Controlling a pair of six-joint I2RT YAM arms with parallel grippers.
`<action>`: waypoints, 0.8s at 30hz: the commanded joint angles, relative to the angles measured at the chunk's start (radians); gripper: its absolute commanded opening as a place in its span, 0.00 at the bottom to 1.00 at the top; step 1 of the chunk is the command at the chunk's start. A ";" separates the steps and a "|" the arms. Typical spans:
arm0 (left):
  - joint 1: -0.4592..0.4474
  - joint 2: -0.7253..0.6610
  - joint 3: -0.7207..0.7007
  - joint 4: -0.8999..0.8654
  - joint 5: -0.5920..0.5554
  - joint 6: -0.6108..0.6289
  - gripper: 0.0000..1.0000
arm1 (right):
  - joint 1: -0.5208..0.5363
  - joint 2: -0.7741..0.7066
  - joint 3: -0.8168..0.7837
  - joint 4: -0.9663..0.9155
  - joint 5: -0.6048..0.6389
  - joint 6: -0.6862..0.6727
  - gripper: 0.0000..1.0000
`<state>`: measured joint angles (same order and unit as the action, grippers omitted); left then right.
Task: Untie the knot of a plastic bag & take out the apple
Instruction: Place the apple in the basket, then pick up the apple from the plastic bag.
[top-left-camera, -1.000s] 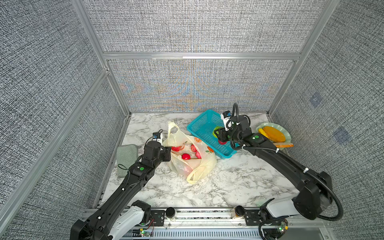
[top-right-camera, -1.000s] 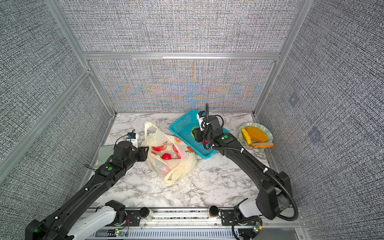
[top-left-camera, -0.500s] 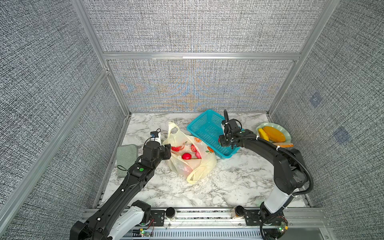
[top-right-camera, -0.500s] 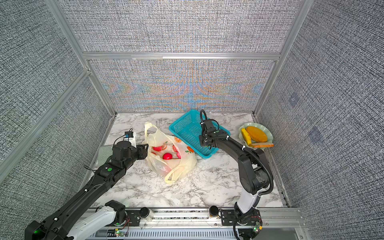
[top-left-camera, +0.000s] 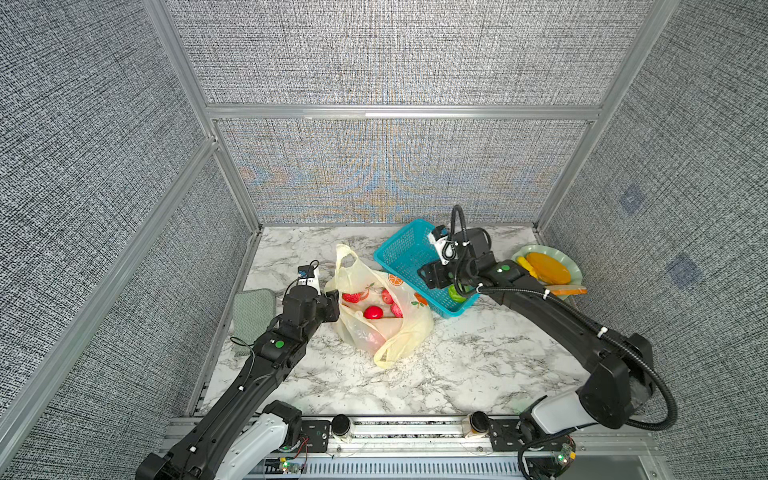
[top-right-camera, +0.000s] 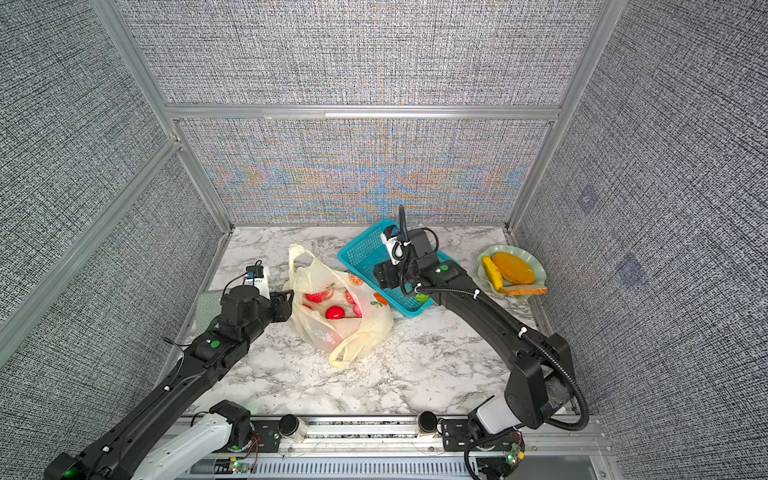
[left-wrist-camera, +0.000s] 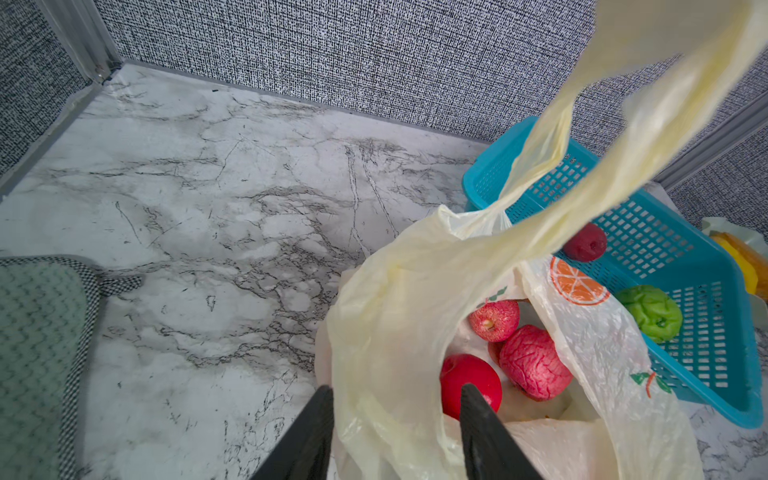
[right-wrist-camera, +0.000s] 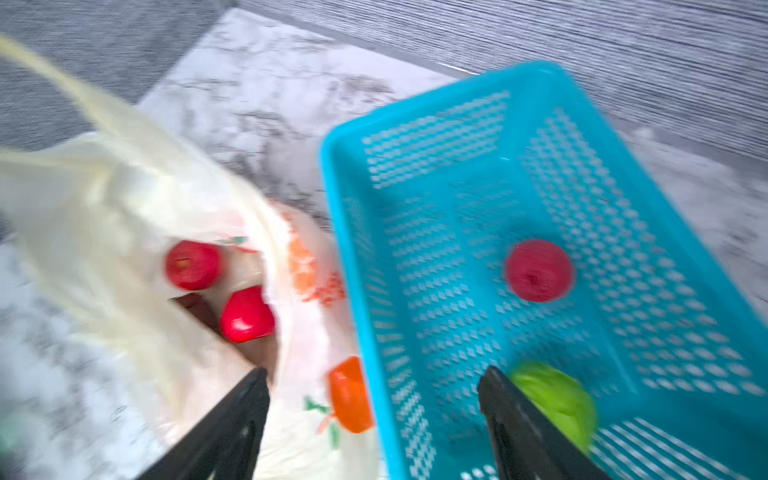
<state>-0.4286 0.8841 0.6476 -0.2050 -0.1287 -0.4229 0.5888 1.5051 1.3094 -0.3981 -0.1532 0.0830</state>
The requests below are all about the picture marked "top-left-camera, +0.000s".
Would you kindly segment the translucent yellowish plastic bag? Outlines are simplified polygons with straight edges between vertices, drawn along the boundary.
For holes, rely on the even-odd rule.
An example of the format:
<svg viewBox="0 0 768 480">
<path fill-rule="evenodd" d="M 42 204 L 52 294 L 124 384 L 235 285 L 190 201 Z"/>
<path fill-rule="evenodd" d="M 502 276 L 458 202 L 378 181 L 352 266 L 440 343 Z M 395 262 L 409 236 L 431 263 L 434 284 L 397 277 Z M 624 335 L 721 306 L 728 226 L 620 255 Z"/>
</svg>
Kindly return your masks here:
<svg viewBox="0 0 768 480">
<path fill-rule="evenodd" d="M 334 274 L 325 290 L 339 293 L 336 332 L 342 341 L 388 369 L 410 356 L 432 333 L 426 298 L 399 274 L 374 270 L 346 244 L 336 246 Z"/>
</svg>

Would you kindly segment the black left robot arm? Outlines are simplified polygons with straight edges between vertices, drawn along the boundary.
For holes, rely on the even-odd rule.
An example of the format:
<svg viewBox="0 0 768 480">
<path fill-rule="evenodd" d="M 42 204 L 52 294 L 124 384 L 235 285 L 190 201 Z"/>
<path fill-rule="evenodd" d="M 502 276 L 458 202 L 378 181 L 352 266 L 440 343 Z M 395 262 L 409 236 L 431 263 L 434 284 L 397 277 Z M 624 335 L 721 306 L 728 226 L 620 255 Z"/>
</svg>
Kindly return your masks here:
<svg viewBox="0 0 768 480">
<path fill-rule="evenodd" d="M 138 479 L 213 479 L 257 407 L 304 358 L 309 340 L 324 323 L 339 318 L 339 293 L 308 285 L 290 288 L 283 312 L 250 347 L 238 376 L 203 419 L 169 452 L 149 454 Z"/>
</svg>

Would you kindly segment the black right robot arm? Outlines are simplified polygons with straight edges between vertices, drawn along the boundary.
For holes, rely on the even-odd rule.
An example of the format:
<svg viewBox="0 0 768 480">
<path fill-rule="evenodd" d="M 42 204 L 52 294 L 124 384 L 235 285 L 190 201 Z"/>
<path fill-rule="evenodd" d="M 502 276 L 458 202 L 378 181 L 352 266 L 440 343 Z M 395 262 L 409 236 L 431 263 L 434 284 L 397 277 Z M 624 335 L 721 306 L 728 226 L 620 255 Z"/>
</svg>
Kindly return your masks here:
<svg viewBox="0 0 768 480">
<path fill-rule="evenodd" d="M 589 374 L 582 386 L 544 397 L 522 413 L 519 429 L 527 440 L 565 436 L 591 425 L 663 431 L 676 424 L 677 402 L 655 371 L 644 337 L 609 329 L 561 300 L 522 265 L 497 260 L 482 228 L 450 232 L 439 226 L 427 239 L 438 255 L 418 271 L 428 288 L 453 287 L 464 298 L 484 295 L 523 315 Z"/>
</svg>

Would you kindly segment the green apple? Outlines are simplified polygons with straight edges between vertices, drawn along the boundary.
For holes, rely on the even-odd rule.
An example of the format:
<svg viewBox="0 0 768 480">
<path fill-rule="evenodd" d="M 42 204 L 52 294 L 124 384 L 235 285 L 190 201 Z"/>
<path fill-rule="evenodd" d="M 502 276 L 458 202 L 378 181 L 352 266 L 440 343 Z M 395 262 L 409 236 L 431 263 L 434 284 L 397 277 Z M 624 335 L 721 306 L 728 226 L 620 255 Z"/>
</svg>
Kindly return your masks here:
<svg viewBox="0 0 768 480">
<path fill-rule="evenodd" d="M 449 286 L 448 295 L 453 302 L 463 304 L 467 302 L 470 298 L 474 297 L 476 295 L 476 292 L 474 289 L 470 288 L 469 286 L 459 284 L 458 286 L 456 285 Z"/>
</svg>

